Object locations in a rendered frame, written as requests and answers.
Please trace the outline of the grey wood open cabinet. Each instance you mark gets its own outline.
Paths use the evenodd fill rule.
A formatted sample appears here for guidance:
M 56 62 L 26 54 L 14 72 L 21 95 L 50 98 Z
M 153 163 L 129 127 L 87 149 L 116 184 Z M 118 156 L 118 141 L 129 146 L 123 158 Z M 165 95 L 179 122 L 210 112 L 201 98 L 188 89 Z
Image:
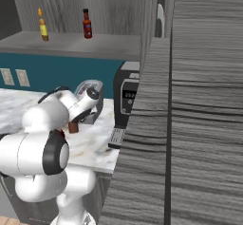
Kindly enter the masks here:
M 158 4 L 165 8 L 165 0 L 0 0 L 0 52 L 138 61 L 157 33 Z M 91 39 L 84 38 L 83 9 Z

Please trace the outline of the red cinnamon bottle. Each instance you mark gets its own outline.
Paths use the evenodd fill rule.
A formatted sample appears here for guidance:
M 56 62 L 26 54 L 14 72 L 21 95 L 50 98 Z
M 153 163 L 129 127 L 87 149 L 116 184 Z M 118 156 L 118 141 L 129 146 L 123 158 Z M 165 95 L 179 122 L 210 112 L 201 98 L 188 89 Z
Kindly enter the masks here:
M 91 21 L 89 19 L 88 9 L 83 9 L 83 13 L 84 13 L 84 20 L 83 20 L 84 38 L 91 39 L 92 38 L 92 27 L 91 27 Z

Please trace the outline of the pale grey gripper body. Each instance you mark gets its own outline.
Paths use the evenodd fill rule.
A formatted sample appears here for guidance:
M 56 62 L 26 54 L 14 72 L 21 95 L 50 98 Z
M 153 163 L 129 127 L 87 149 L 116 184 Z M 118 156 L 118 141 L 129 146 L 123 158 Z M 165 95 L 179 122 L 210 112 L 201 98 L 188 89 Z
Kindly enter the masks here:
M 98 113 L 97 109 L 93 109 L 91 113 L 84 119 L 84 124 L 93 124 L 97 119 L 96 115 Z

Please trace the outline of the black coffee machine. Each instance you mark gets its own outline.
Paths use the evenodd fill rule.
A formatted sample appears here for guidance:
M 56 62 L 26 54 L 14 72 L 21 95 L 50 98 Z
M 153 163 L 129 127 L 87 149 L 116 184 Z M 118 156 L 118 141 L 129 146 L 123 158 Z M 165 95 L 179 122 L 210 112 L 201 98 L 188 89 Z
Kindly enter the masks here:
M 126 126 L 133 107 L 140 82 L 140 63 L 124 62 L 117 70 L 114 82 L 115 125 L 108 142 L 109 148 L 120 149 Z

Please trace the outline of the yellow honey bottle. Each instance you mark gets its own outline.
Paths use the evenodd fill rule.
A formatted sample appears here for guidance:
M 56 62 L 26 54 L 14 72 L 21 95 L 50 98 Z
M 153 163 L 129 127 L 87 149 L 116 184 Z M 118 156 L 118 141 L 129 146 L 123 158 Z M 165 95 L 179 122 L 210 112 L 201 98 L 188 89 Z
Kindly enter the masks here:
M 47 24 L 45 19 L 43 18 L 43 13 L 41 9 L 38 9 L 38 16 L 39 16 L 39 27 L 42 39 L 47 42 L 48 41 L 48 32 L 47 32 Z

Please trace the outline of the white wall socket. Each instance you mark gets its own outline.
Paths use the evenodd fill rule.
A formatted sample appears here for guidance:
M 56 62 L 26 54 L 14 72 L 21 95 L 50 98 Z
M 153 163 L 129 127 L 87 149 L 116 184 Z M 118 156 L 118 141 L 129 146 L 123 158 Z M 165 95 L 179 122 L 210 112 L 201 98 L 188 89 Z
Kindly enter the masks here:
M 12 78 L 9 68 L 0 68 L 4 83 L 6 85 L 14 85 L 14 80 Z
M 17 74 L 20 86 L 30 87 L 29 80 L 28 80 L 28 74 L 24 69 L 16 69 L 16 74 Z

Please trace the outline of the brown mug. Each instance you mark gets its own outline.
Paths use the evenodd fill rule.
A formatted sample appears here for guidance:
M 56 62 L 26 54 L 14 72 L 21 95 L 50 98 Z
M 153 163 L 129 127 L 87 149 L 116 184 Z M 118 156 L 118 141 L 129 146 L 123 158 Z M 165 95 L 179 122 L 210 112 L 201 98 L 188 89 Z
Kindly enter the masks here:
M 70 134 L 75 134 L 79 132 L 79 125 L 75 122 L 68 123 L 68 131 Z

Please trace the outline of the grey wood cabinet door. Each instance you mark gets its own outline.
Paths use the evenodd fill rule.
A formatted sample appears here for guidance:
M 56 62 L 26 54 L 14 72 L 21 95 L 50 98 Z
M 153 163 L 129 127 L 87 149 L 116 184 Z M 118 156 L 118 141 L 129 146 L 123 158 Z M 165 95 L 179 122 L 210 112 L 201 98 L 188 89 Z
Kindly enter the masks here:
M 152 40 L 99 225 L 163 225 L 170 40 Z
M 172 225 L 243 225 L 243 0 L 175 0 Z

